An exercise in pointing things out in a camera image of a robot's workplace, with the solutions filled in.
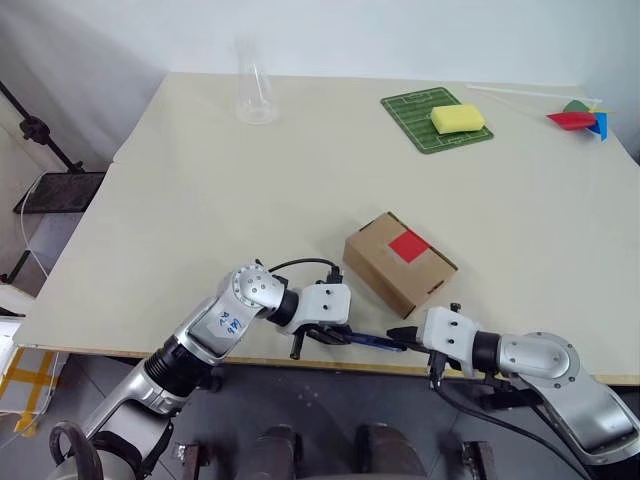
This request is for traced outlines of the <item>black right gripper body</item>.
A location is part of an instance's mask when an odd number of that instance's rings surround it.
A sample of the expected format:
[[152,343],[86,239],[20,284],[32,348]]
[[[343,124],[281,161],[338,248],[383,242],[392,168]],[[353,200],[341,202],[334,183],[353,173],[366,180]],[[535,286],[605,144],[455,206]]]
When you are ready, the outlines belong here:
[[462,366],[458,360],[452,359],[441,352],[431,351],[428,361],[428,378],[431,387],[437,387],[441,384],[447,368],[457,372],[462,371]]

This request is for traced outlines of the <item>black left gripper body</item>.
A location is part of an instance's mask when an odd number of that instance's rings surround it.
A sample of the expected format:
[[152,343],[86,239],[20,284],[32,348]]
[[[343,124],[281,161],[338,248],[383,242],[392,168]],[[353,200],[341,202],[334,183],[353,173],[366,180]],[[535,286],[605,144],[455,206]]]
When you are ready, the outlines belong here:
[[320,342],[322,340],[322,330],[316,325],[303,325],[293,334],[294,340],[291,347],[291,358],[299,359],[306,338]]

